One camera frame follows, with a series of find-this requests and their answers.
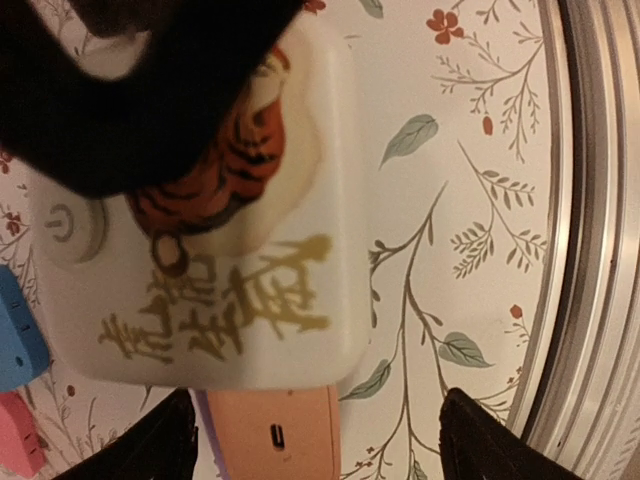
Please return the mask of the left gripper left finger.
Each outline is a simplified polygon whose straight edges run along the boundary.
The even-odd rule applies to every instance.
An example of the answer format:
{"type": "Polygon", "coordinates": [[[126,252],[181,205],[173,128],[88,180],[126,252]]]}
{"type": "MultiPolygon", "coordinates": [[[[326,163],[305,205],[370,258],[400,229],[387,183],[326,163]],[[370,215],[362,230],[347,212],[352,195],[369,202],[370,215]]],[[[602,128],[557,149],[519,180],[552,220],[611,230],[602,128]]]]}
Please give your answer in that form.
{"type": "Polygon", "coordinates": [[[58,480],[191,479],[198,427],[189,392],[176,389],[115,442],[58,480]]]}

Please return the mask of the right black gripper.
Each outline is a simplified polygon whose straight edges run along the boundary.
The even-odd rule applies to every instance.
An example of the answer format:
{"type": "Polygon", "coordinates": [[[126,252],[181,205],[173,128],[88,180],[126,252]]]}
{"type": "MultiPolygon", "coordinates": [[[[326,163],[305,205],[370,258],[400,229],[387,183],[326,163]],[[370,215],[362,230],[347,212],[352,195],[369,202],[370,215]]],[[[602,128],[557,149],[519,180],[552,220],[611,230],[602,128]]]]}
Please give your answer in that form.
{"type": "Polygon", "coordinates": [[[299,1],[137,3],[147,47],[115,80],[83,71],[28,1],[1,5],[1,147],[89,198],[187,174],[299,1]]]}

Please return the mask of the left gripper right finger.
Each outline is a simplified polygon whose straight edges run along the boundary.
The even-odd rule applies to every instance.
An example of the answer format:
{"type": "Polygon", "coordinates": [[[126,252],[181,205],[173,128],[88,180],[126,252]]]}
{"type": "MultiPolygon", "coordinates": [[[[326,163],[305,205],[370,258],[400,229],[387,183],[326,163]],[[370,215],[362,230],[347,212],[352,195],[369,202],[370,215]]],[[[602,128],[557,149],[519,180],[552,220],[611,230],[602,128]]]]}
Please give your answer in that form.
{"type": "Polygon", "coordinates": [[[459,388],[439,414],[439,447],[446,480],[579,480],[514,435],[459,388]]]}

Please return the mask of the purple power strip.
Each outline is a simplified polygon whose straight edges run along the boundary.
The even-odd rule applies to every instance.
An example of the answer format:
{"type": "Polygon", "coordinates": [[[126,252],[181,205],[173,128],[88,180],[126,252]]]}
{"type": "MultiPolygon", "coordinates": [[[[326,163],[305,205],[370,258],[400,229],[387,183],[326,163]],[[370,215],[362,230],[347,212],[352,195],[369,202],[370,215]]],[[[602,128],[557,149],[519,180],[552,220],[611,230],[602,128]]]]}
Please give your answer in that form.
{"type": "Polygon", "coordinates": [[[213,418],[209,409],[208,397],[205,391],[194,390],[195,401],[199,410],[202,425],[214,457],[214,464],[218,469],[217,478],[226,479],[227,472],[224,466],[223,455],[220,451],[218,437],[215,431],[213,418]]]}

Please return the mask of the salmon small cube adapter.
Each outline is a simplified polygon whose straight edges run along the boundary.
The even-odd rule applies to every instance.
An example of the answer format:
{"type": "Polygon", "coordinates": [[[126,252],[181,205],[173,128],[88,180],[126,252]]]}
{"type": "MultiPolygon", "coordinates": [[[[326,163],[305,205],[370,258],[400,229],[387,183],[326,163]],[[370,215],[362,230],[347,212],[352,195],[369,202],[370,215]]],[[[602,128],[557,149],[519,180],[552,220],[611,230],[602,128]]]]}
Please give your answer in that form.
{"type": "Polygon", "coordinates": [[[337,389],[213,391],[209,409],[226,479],[337,479],[337,389]]]}

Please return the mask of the white tiger plug adapter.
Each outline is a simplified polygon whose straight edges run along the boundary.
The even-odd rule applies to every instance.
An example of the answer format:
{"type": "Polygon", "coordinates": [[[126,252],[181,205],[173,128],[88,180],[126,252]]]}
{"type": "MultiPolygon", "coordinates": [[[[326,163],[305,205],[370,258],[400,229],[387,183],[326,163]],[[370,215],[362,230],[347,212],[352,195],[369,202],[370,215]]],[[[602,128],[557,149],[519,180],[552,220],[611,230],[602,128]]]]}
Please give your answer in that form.
{"type": "Polygon", "coordinates": [[[354,65],[300,16],[186,179],[88,200],[27,175],[59,359],[93,379],[198,389],[335,384],[368,342],[354,65]]]}

